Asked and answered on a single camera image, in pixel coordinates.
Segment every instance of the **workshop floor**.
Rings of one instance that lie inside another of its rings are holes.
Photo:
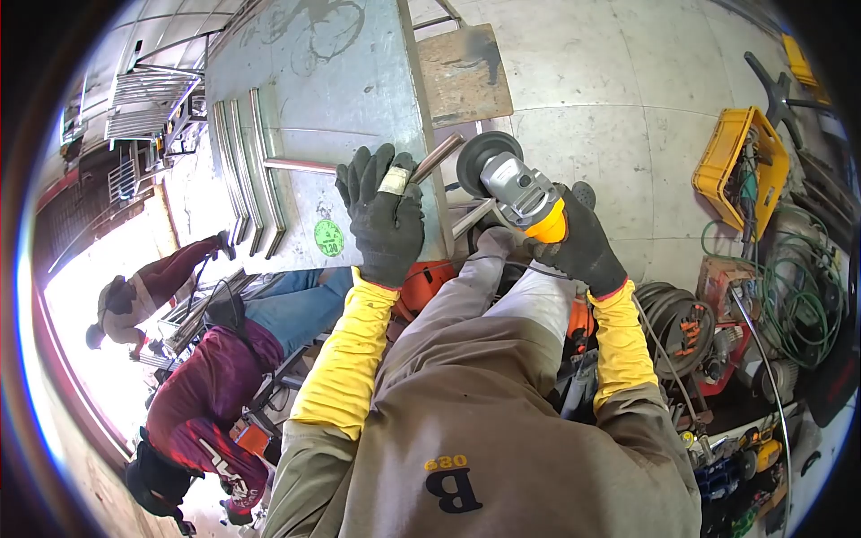
[[[768,101],[743,58],[790,73],[782,44],[708,0],[453,0],[470,25],[490,22],[515,113],[493,121],[517,137],[526,163],[552,181],[589,182],[613,249],[635,281],[693,290],[700,236],[716,218],[691,174],[723,108]],[[413,24],[444,15],[409,0]],[[424,28],[422,40],[455,29]],[[800,89],[793,79],[793,89]],[[815,114],[798,118],[805,146],[828,159]],[[780,127],[791,146],[788,132]],[[455,159],[443,179],[455,180]],[[468,198],[462,190],[451,201]],[[713,226],[707,246],[740,251]]]

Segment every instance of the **green hose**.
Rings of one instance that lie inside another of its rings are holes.
[[[815,222],[822,232],[825,233],[826,238],[828,237],[828,230],[825,225],[822,224],[822,221],[816,218],[815,215],[799,207],[782,206],[776,208],[775,212],[798,213],[803,215]],[[837,340],[842,312],[846,305],[846,291],[843,289],[843,285],[840,282],[839,271],[836,269],[836,262],[833,254],[827,248],[827,242],[823,244],[818,239],[809,238],[797,233],[778,232],[782,237],[775,241],[775,244],[771,248],[771,254],[765,260],[765,264],[760,264],[758,257],[759,249],[753,250],[754,260],[751,261],[742,257],[716,254],[706,248],[706,233],[710,227],[719,222],[721,221],[712,220],[703,228],[703,234],[700,237],[700,245],[703,247],[703,252],[711,257],[749,263],[754,267],[758,277],[758,280],[755,282],[756,295],[757,299],[759,299],[759,304],[762,307],[763,314],[759,318],[759,323],[765,324],[767,328],[770,329],[769,331],[763,331],[766,339],[772,347],[780,349],[787,358],[799,366],[808,369],[816,368],[823,360],[825,360],[831,352],[834,342]],[[793,240],[800,240],[802,243],[791,244],[790,241]],[[797,288],[794,282],[788,281],[777,273],[777,268],[781,264],[788,263],[790,265],[794,265],[796,270],[803,272],[805,282],[815,281],[813,274],[808,270],[808,268],[799,263],[796,259],[788,257],[776,258],[774,253],[780,251],[782,248],[787,248],[806,257],[819,259],[825,262],[828,278],[837,285],[837,289],[839,290],[838,311],[841,312],[841,315],[837,317],[833,324],[828,323],[826,309],[822,305],[822,299],[818,294],[812,293],[807,289]],[[776,299],[773,299],[770,296],[770,292],[775,290],[778,283],[783,284],[786,287],[787,292],[786,295],[779,300],[779,304],[775,304]],[[800,309],[806,309],[807,314],[812,316],[815,324],[821,330],[821,334],[823,335],[822,338],[809,340],[801,334],[796,326],[796,315],[799,312],[803,313]],[[802,350],[799,349],[799,345],[797,344],[798,340],[801,340],[807,345],[818,346],[818,350],[813,361],[810,361],[809,357],[802,356]]]

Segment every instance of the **wooden board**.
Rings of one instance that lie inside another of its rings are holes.
[[[419,41],[418,62],[433,128],[514,113],[490,24]]]

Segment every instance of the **white tape on finger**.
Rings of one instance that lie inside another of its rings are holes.
[[[382,178],[382,183],[380,183],[380,188],[377,189],[377,192],[392,193],[393,195],[401,196],[404,194],[406,182],[409,179],[409,170],[393,166],[386,172],[386,176]]]

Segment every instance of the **yellow plastic crate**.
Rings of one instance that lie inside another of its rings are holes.
[[[771,165],[757,164],[755,239],[759,240],[784,189],[786,176],[790,173],[790,158],[762,110],[758,107],[723,109],[703,158],[691,178],[691,184],[698,193],[709,199],[724,222],[742,232],[744,221],[723,190],[744,145],[747,131],[752,128],[759,132],[759,155],[771,159]]]
[[[816,77],[813,76],[813,71],[810,69],[810,64],[804,58],[802,49],[791,35],[784,34],[784,49],[786,50],[786,57],[790,59],[790,70],[796,76],[798,82],[807,86],[810,94],[816,101],[830,105],[831,100],[828,98],[825,90],[819,85],[819,82],[816,81]]]
[[[784,49],[786,49],[787,58],[790,59],[792,74],[803,83],[806,83],[804,82],[805,80],[812,80],[813,84],[816,84],[816,77],[813,76],[813,72],[810,70],[810,64],[804,58],[802,49],[791,35],[784,34]]]

